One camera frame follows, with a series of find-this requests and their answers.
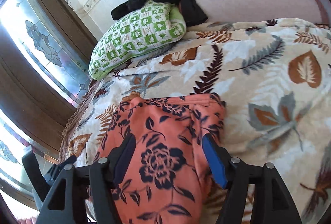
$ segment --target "door glass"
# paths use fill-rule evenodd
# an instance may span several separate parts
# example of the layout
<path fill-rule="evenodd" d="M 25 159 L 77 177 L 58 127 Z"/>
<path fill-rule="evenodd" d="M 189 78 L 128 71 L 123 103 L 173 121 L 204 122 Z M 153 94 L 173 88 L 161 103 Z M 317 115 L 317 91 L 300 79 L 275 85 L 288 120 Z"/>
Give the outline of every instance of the door glass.
<path fill-rule="evenodd" d="M 0 20 L 33 68 L 77 107 L 87 92 L 88 67 L 55 28 L 37 0 L 7 0 Z"/>

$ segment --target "green and white pillow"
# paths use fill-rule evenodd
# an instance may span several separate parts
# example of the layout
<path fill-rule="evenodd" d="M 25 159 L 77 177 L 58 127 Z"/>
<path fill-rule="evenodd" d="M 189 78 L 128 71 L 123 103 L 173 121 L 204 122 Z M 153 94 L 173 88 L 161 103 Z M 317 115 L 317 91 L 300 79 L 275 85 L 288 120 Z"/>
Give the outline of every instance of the green and white pillow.
<path fill-rule="evenodd" d="M 104 34 L 92 52 L 89 74 L 101 80 L 127 60 L 176 42 L 185 33 L 184 18 L 175 5 L 148 0 Z"/>

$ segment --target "leaf-patterned blanket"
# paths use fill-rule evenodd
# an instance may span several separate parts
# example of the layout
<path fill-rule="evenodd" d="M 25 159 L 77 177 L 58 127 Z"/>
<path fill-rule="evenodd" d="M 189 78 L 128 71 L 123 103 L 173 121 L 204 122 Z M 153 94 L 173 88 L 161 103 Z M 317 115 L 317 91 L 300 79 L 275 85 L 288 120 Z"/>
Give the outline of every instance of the leaf-patterned blanket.
<path fill-rule="evenodd" d="M 93 162 L 122 97 L 215 92 L 227 103 L 224 147 L 246 163 L 273 162 L 303 223 L 317 223 L 331 200 L 331 33 L 300 19 L 205 23 L 188 28 L 165 55 L 110 73 L 71 137 L 66 157 Z M 201 223 L 215 223 L 224 192 L 215 187 Z M 247 196 L 243 223 L 249 223 Z"/>

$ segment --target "folded garment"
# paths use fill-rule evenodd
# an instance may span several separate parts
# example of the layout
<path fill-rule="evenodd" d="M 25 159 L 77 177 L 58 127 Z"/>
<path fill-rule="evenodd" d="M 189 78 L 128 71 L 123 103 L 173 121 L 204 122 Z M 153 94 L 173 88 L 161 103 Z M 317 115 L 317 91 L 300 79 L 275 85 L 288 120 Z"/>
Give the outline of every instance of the folded garment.
<path fill-rule="evenodd" d="M 112 10 L 112 18 L 119 20 L 130 12 L 140 9 L 147 0 L 129 0 Z M 181 12 L 187 26 L 204 23 L 208 17 L 195 0 L 153 0 L 154 2 L 181 5 Z"/>
<path fill-rule="evenodd" d="M 95 157 L 107 157 L 126 135 L 135 135 L 124 180 L 110 190 L 120 218 L 134 224 L 198 223 L 212 185 L 201 140 L 210 133 L 219 143 L 225 103 L 217 94 L 154 99 L 136 94 L 120 103 Z"/>

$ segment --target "metal screw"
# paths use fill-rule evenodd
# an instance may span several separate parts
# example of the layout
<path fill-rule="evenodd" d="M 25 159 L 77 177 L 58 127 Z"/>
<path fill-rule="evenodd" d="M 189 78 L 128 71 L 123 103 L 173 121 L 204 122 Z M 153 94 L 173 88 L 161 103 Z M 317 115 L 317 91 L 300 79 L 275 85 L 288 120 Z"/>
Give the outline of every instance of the metal screw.
<path fill-rule="evenodd" d="M 106 157 L 102 157 L 98 160 L 98 163 L 103 164 L 106 163 L 108 161 L 108 159 Z"/>
<path fill-rule="evenodd" d="M 238 157 L 231 158 L 232 163 L 240 163 L 240 159 Z"/>
<path fill-rule="evenodd" d="M 275 168 L 275 166 L 274 166 L 274 164 L 273 164 L 272 162 L 267 162 L 266 166 L 267 166 L 267 168 L 269 168 L 269 169 L 273 169 L 273 168 Z"/>
<path fill-rule="evenodd" d="M 64 169 L 65 169 L 66 171 L 69 171 L 69 170 L 71 170 L 72 168 L 73 168 L 73 165 L 72 165 L 71 163 L 66 164 L 65 167 L 64 167 Z"/>

